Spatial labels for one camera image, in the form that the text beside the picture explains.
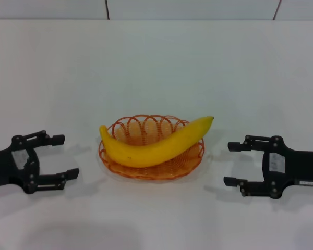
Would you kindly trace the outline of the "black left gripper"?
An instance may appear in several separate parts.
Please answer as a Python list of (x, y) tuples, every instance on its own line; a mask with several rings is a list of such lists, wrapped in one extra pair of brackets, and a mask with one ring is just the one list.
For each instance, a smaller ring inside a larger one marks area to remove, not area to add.
[(63, 134), (50, 136), (45, 130), (15, 135), (11, 144), (0, 150), (0, 186), (14, 184), (27, 194), (38, 191), (63, 190), (67, 181), (78, 178), (78, 168), (57, 174), (40, 174), (39, 160), (35, 152), (38, 146), (63, 145)]

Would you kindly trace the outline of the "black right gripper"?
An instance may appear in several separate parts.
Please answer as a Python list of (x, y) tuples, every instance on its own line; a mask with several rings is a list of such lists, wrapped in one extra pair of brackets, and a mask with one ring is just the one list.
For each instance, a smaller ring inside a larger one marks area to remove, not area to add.
[(239, 186), (243, 197), (281, 198), (291, 185), (313, 186), (313, 152), (287, 147), (280, 136), (246, 135), (243, 143), (228, 142), (230, 152), (263, 151), (264, 181), (224, 177), (226, 186)]

